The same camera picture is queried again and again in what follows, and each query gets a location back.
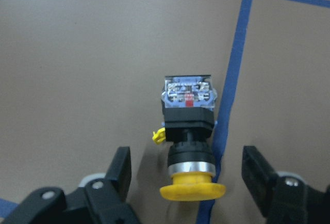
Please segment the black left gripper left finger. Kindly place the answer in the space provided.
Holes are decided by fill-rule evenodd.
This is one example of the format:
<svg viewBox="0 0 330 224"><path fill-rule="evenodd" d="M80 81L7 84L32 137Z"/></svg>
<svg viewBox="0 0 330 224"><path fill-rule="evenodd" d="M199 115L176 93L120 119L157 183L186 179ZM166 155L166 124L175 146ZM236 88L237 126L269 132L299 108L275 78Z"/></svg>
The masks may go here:
<svg viewBox="0 0 330 224"><path fill-rule="evenodd" d="M105 179L109 180L122 201L127 199L131 183L130 147L119 147L114 155Z"/></svg>

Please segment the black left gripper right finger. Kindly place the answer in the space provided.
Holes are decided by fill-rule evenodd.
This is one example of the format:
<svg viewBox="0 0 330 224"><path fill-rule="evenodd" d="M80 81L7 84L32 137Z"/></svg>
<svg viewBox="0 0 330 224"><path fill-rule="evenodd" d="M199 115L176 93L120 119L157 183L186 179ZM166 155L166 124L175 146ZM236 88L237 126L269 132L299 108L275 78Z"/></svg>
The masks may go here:
<svg viewBox="0 0 330 224"><path fill-rule="evenodd" d="M278 175L255 146L243 147L241 176L262 216L267 217Z"/></svg>

